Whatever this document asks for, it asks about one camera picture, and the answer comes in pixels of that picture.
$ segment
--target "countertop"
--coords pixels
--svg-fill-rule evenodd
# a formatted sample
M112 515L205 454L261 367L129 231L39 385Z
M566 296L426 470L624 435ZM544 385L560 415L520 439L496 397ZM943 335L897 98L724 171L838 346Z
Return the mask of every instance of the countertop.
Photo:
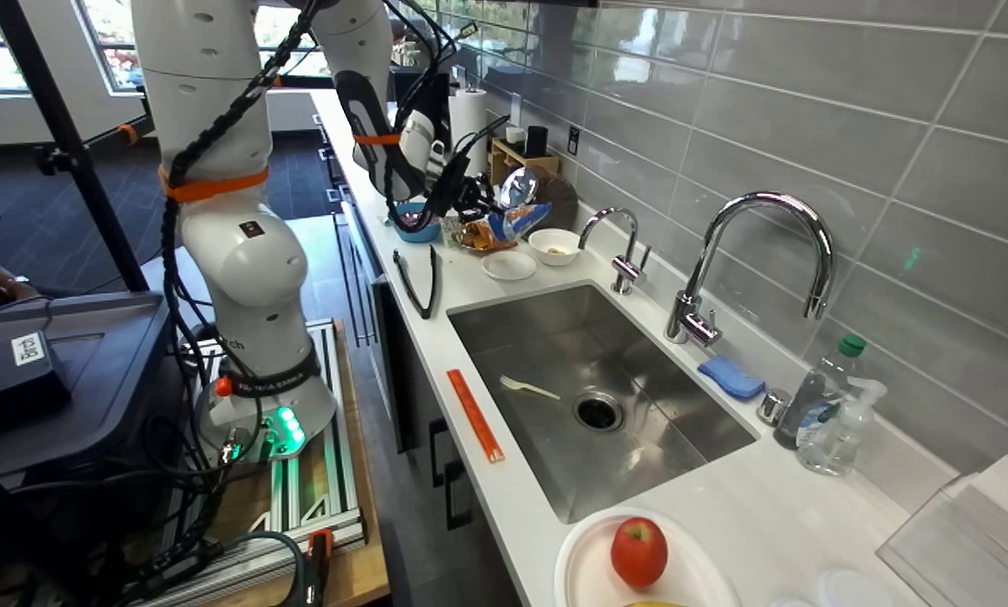
M350 195L366 208L367 235L384 260L389 280L399 285L390 249L401 249L413 264L413 280L426 286L426 246L408 246L390 225L384 225L384 199L371 186L367 171L356 161L350 129L345 122L333 92L319 92L313 107L333 141ZM470 480L481 498L481 514L496 534L499 553L515 576L528 603L549 607L553 575L560 545L569 534L556 518L545 491L540 490L530 461L522 459L514 433L502 422L486 380L465 353L460 335L448 324L448 309L515 299L528 294L560 290L566 285L596 285L605 294L653 336L669 356L676 356L698 385L704 385L755 442L720 461L708 461L687 477L677 477L650 491L628 498L624 505L653 510L676 518L690 540L704 545L715 567L731 585L738 603L776 603L785 598L813 602L819 575L849 567L879 585L892 603L922 603L905 580L879 564L879 544L907 518L893 498L878 491L867 480L825 480L778 448L770 428L755 419L753 406L738 406L713 388L696 367L704 362L698 346L666 336L669 309L657 296L634 290L617 296L610 285L610 255L589 249L569 271L540 265L530 280L496 285L486 276L481 260L453 246L438 246L442 294L431 320L423 320L413 299L399 290L415 351L438 394L438 409L453 428L453 439L465 459ZM460 367L481 406L488 428L502 445L502 461L488 461L462 415L447 371Z

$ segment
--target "white plate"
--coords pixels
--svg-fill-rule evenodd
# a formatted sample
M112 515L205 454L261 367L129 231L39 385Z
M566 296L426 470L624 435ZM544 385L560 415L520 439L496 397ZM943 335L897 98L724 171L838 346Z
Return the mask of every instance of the white plate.
M610 567L613 528L647 515L669 535L669 571L646 595L630 591ZM556 560L556 607L628 607L642 598L685 607L735 607L735 595L708 553L671 518L647 510L605 510L576 524Z
M514 280L533 276L537 260L522 249L502 249L502 253L486 255L481 271L499 285L514 285Z

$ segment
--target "chrome faucet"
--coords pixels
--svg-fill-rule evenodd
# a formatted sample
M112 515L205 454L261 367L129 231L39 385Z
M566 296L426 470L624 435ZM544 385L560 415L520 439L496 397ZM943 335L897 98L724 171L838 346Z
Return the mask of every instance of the chrome faucet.
M585 249L593 235L593 225L602 225L607 216L628 216L630 219L630 240L628 240L628 253L613 255L610 265L613 265L613 290L617 294L630 294L634 280L646 272L647 265L647 255L650 255L650 246L646 246L646 255L642 264L634 264L634 249L637 249L637 216L630 208L620 208L620 207L607 207L607 208L596 208L585 231L581 231L581 240L576 240L576 249Z
M806 231L817 240L817 272L813 272L813 286L810 286L803 317L819 317L822 315L822 305L825 305L831 286L832 286L832 265L838 265L838 249L832 249L832 235L831 235L825 222L796 195L784 195L784 193L771 193L771 188L755 188L755 193L747 193L747 195L724 201L724 208L708 222L704 255L698 260L698 265L696 265L690 280L685 285L685 290L676 296L676 309L671 309L671 320L669 320L669 336L677 336L685 329L685 336L696 336L704 346L721 336L721 329L708 317L701 317L701 285L713 271L720 240L724 235L730 222L750 207L789 208L806 222Z

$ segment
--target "bowl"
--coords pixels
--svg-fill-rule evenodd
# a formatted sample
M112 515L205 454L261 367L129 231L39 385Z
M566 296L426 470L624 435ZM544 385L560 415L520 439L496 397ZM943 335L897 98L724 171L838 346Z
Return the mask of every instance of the bowl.
M420 199L399 201L399 216L408 216L408 219L415 219L423 208L426 208L426 201L420 201ZM430 225L423 225L415 234L406 234L401 225L394 225L394 231L406 244L438 244L438 234L442 234L438 219L431 219Z
M581 260L581 235L574 231L537 231L530 246L544 265L574 265Z

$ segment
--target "stainless steel sink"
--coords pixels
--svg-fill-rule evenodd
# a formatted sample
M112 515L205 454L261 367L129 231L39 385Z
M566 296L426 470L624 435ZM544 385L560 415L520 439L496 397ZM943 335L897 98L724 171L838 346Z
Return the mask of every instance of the stainless steel sink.
M448 317L562 524L753 442L596 286Z

